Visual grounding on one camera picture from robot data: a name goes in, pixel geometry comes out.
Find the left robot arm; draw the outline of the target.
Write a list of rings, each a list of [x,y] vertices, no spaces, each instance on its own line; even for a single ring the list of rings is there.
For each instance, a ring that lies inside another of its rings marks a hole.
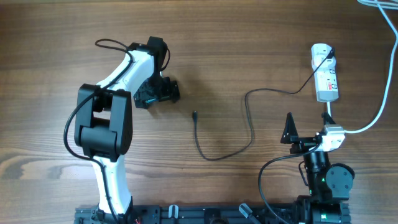
[[[75,122],[75,144],[83,151],[80,159],[90,161],[95,170],[100,200],[94,221],[133,223],[125,168],[133,134],[132,109],[175,103],[180,92],[176,81],[162,75],[170,50],[160,37],[151,36],[146,44],[118,42],[115,50],[122,51],[124,59],[104,80],[80,87],[69,120]]]

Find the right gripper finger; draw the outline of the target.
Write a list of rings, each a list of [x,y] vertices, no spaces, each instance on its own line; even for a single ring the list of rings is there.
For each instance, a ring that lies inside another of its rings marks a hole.
[[[294,118],[292,113],[287,113],[285,120],[285,128],[282,133],[280,142],[282,144],[293,144],[299,141],[299,135],[295,127]]]
[[[336,124],[333,118],[329,115],[328,112],[322,113],[322,118],[323,118],[323,124],[324,125],[329,125],[329,124]]]

